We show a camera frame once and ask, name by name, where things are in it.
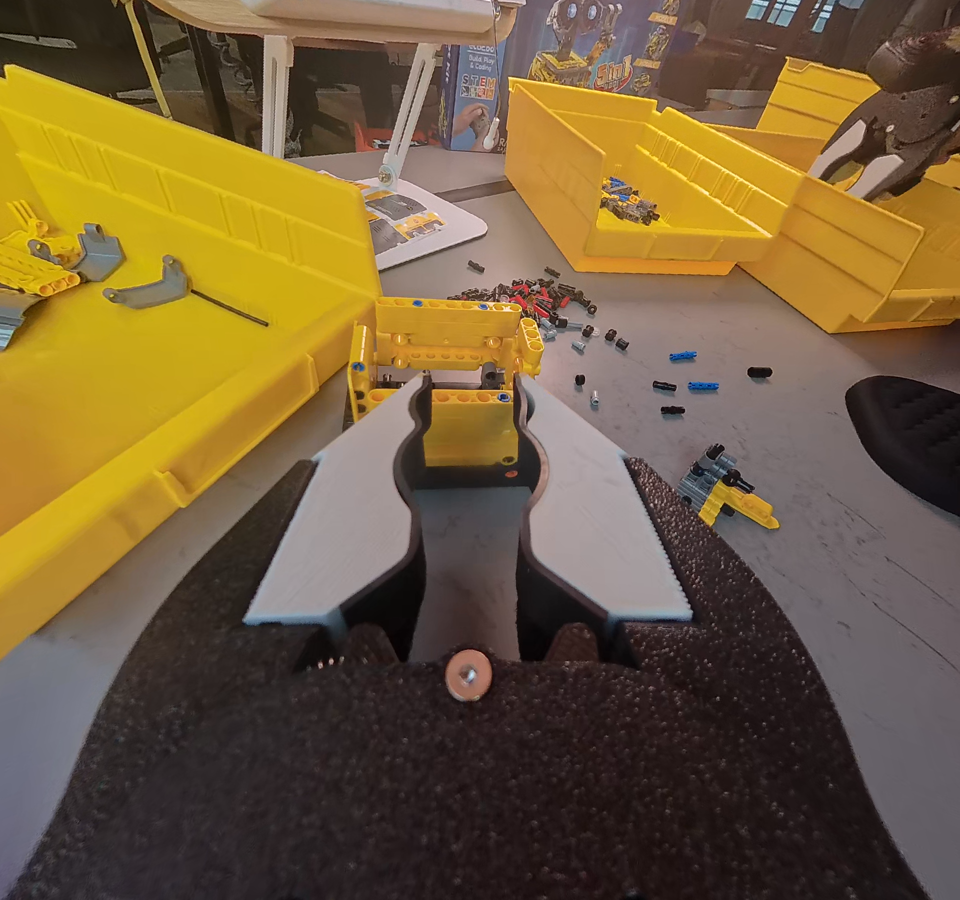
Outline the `blue grey lego parts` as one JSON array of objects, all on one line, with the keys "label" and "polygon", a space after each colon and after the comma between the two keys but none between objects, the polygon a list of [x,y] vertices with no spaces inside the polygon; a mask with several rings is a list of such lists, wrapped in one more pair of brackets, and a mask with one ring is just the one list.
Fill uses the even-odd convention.
[{"label": "blue grey lego parts", "polygon": [[618,220],[643,226],[662,218],[656,203],[644,199],[633,186],[614,175],[602,181],[600,208]]}]

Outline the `yellow plastic bin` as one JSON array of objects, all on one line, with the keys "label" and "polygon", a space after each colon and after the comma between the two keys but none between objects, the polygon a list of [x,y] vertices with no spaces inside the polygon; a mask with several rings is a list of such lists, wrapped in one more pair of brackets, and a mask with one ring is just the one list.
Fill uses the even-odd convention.
[{"label": "yellow plastic bin", "polygon": [[718,125],[801,176],[764,258],[747,272],[829,334],[959,318],[959,193],[924,178],[878,205],[806,178],[824,138]]},{"label": "yellow plastic bin", "polygon": [[825,143],[879,89],[867,74],[788,57],[757,128]]},{"label": "yellow plastic bin", "polygon": [[[652,99],[523,79],[510,81],[506,175],[576,271],[719,276],[765,255],[802,178]],[[660,221],[602,210],[612,175]]]},{"label": "yellow plastic bin", "polygon": [[125,255],[2,353],[5,655],[305,404],[381,288],[354,184],[16,66],[1,106],[2,235],[23,200]]}]

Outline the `yellow black lego robot model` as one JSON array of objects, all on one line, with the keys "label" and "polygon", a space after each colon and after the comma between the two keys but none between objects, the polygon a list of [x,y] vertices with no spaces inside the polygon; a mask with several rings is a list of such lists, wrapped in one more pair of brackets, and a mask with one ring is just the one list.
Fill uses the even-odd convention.
[{"label": "yellow black lego robot model", "polygon": [[423,488],[520,487],[514,379],[541,373],[545,342],[518,303],[382,296],[354,324],[344,429],[398,391],[397,372],[434,377]]}]

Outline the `robot kit box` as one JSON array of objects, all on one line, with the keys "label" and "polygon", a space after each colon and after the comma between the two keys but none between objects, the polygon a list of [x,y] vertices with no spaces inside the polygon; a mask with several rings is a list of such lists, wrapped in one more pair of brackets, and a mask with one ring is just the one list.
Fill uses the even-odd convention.
[{"label": "robot kit box", "polygon": [[497,44],[448,45],[438,136],[453,151],[504,152],[509,81],[648,96],[692,0],[525,0]]}]

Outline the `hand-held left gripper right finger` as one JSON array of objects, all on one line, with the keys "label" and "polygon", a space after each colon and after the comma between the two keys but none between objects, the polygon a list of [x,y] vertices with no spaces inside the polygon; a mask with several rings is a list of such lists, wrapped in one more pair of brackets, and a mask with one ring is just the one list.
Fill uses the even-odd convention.
[{"label": "hand-held left gripper right finger", "polygon": [[693,609],[616,443],[533,378],[517,375],[521,513],[515,576],[520,658],[588,629],[601,658],[626,624],[690,623]]}]

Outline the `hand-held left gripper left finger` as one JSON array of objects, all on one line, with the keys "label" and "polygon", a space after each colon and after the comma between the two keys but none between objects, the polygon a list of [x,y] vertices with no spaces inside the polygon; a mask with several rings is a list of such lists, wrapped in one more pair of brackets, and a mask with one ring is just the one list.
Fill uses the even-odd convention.
[{"label": "hand-held left gripper left finger", "polygon": [[430,375],[415,376],[315,454],[246,625],[313,626],[341,643],[369,624],[408,659],[426,592],[414,488],[433,389]]}]

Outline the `grey grille yellow lego assembly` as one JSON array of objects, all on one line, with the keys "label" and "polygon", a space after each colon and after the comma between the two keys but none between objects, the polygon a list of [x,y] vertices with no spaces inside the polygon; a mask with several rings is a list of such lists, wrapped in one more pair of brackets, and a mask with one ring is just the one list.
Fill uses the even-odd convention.
[{"label": "grey grille yellow lego assembly", "polygon": [[708,447],[691,464],[677,490],[683,502],[711,528],[722,514],[732,517],[736,513],[767,530],[780,527],[772,505],[756,494],[739,472],[737,460],[721,443]]}]

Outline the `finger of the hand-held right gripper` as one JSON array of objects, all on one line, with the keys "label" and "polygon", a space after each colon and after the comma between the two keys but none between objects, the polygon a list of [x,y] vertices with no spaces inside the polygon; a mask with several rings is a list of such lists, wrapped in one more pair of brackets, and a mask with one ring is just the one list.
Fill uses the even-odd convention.
[{"label": "finger of the hand-held right gripper", "polygon": [[868,139],[868,124],[863,118],[848,118],[824,146],[808,169],[808,175],[824,182],[851,164],[858,164],[858,157],[865,149]]},{"label": "finger of the hand-held right gripper", "polygon": [[923,171],[910,162],[897,154],[885,154],[863,166],[853,182],[853,197],[863,201],[898,197],[922,178]]}]

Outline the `pile of small lego pins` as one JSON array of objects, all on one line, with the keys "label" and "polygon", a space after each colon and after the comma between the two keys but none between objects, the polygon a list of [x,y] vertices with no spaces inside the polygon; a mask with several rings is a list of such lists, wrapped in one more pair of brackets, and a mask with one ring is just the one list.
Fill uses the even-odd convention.
[{"label": "pile of small lego pins", "polygon": [[492,288],[468,287],[447,296],[448,301],[478,304],[513,304],[523,316],[531,318],[545,341],[555,340],[561,332],[574,332],[579,338],[572,348],[583,354],[587,341],[599,336],[594,322],[598,306],[581,288],[561,280],[560,271],[546,267],[545,277],[538,279],[514,278]]}]

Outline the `sticker sheet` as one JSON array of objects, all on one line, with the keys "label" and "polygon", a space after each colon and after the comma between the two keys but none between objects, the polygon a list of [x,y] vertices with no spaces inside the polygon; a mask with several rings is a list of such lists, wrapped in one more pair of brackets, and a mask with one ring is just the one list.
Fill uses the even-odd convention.
[{"label": "sticker sheet", "polygon": [[389,190],[364,195],[375,256],[405,246],[446,226],[446,222],[420,201]]}]

